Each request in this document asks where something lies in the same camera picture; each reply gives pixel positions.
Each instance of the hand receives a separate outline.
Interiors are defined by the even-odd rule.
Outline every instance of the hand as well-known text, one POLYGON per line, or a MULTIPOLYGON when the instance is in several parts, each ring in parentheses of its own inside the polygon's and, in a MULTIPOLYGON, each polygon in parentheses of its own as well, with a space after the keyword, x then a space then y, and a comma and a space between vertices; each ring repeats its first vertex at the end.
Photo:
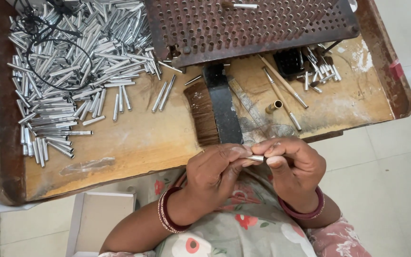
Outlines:
POLYGON ((172 221, 188 225, 222 205, 232 194, 242 168, 255 163, 242 159, 252 154, 247 146, 225 143, 210 146, 188 160, 188 184, 168 201, 172 221))
POLYGON ((255 155, 267 157, 277 195, 299 213, 318 206, 315 192, 326 172, 326 161, 299 138, 273 138, 252 146, 255 155))

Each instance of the wooden brush handle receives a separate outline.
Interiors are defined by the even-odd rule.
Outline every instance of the wooden brush handle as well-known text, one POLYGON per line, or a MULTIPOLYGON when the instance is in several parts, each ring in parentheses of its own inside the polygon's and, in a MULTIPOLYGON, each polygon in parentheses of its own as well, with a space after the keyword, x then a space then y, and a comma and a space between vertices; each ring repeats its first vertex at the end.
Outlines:
POLYGON ((296 91, 294 91, 294 89, 288 84, 288 82, 286 82, 285 79, 283 79, 283 77, 278 73, 278 71, 272 65, 270 65, 270 63, 266 60, 266 58, 264 58, 263 56, 259 56, 259 57, 264 62, 264 64, 270 69, 270 71, 277 77, 277 79, 279 79, 280 82, 282 82, 283 86, 285 86, 285 88, 291 94, 293 94, 293 95, 296 94, 296 91))
POLYGON ((291 112, 291 109, 289 108, 288 103, 286 102, 285 98, 283 97, 282 92, 280 92, 279 87, 277 87, 277 84, 275 84, 275 83, 271 83, 270 85, 272 86, 272 89, 275 91, 275 94, 277 95, 279 100, 282 101, 283 107, 285 108, 285 110, 289 114, 291 112))

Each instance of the perforated metal plate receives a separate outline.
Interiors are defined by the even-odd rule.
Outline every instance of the perforated metal plate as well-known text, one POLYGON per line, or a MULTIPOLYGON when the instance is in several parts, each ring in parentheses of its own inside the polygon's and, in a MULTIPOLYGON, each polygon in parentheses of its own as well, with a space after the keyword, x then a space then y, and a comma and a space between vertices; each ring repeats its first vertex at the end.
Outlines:
POLYGON ((247 0, 255 10, 224 9, 221 0, 146 0, 159 58, 178 46, 172 64, 207 61, 355 38, 359 25, 348 0, 247 0))

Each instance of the bracelet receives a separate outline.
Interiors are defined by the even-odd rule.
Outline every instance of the bracelet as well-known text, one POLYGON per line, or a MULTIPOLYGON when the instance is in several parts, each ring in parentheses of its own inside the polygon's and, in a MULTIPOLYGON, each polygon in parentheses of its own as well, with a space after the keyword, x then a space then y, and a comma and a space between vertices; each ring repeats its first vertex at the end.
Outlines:
POLYGON ((295 219, 315 219, 323 212, 325 203, 324 195, 320 187, 317 186, 315 192, 318 195, 318 207, 311 213, 298 213, 297 211, 293 210, 293 208, 291 208, 285 201, 278 197, 280 206, 282 206, 285 213, 287 213, 289 216, 295 219))
POLYGON ((173 187, 164 192, 158 201, 158 218, 163 227, 171 233, 182 233, 189 229, 190 225, 179 226, 175 224, 168 214, 168 198, 172 193, 181 190, 181 187, 173 187))

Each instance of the wooden workbench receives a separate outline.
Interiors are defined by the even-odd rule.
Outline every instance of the wooden workbench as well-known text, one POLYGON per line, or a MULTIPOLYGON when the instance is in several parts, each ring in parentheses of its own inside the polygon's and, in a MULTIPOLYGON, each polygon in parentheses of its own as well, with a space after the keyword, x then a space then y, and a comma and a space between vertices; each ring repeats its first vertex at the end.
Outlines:
MULTIPOLYGON (((8 15, 2 8, 4 4, 5 1, 0 0, 0 17, 8 15)), ((304 91, 303 84, 292 82, 293 88, 310 106, 308 109, 302 108, 286 90, 282 90, 303 128, 299 134, 301 138, 318 139, 325 134, 400 119, 411 113, 411 91, 405 77, 395 78, 390 73, 389 66, 397 56, 378 11, 372 0, 360 2, 359 8, 357 15, 362 36, 343 41, 333 50, 332 57, 342 81, 321 85, 322 94, 304 91)), ((13 91, 9 69, 5 66, 12 54, 9 46, 2 46, 8 43, 3 36, 7 33, 5 26, 8 26, 7 22, 0 20, 0 50, 3 50, 0 53, 0 200, 4 203, 16 205, 63 197, 134 176, 180 167, 201 151, 188 102, 183 95, 183 84, 200 74, 201 68, 188 67, 186 74, 163 69, 161 81, 149 75, 138 78, 136 85, 127 87, 133 110, 119 114, 117 122, 112 121, 117 90, 110 89, 103 110, 107 118, 87 128, 74 127, 74 130, 93 131, 92 136, 70 137, 75 149, 74 159, 50 148, 50 160, 45 168, 41 168, 34 158, 21 157, 16 126, 20 114, 8 107, 14 103, 5 101, 13 101, 16 97, 3 91, 13 91), (153 114, 154 98, 173 72, 177 79, 167 105, 163 112, 153 114)), ((269 54, 266 58, 273 63, 269 54)), ((277 97, 261 70, 263 66, 257 57, 233 59, 226 73, 237 79, 260 113, 267 115, 264 109, 277 97)), ((238 115, 251 120, 234 98, 238 115)), ((273 124, 292 125, 283 110, 267 115, 267 118, 273 124)))

